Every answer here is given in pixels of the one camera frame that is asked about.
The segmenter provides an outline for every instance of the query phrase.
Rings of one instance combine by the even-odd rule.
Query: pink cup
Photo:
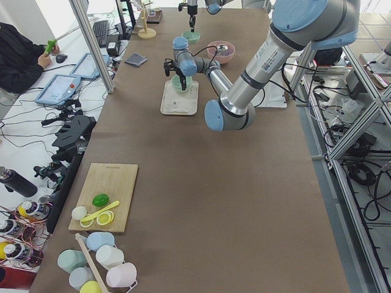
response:
[[[126,262],[109,269],[106,282],[112,288],[130,287],[137,285],[137,270],[134,264]]]

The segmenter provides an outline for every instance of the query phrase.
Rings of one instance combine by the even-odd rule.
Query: person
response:
[[[45,45],[35,45],[11,24],[0,22],[0,88],[23,93],[51,64]],[[60,53],[56,44],[53,53]]]

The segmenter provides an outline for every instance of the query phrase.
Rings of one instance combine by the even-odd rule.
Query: keyboard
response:
[[[108,39],[109,21],[108,20],[97,21],[96,23],[93,24],[92,30],[97,38],[99,47],[105,48]]]

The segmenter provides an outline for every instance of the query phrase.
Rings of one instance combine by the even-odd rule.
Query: desk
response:
[[[233,43],[236,54],[222,69],[234,81],[268,23],[262,10],[211,16],[200,9],[201,39],[191,50],[216,39]],[[93,162],[139,165],[126,231],[116,235],[137,267],[135,293],[349,292],[294,103],[257,109],[247,130],[212,132],[203,108],[215,95],[197,75],[198,113],[160,113],[169,79],[163,60],[187,26],[186,13],[164,9],[151,25],[155,38],[132,36],[124,57],[149,60],[121,64],[30,293],[74,292],[56,261],[62,250],[78,249],[68,224]]]

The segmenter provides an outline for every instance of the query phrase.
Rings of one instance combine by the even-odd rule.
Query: white tray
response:
[[[163,115],[191,116],[197,113],[198,82],[193,81],[191,89],[186,93],[178,93],[171,84],[166,81],[160,112]]]

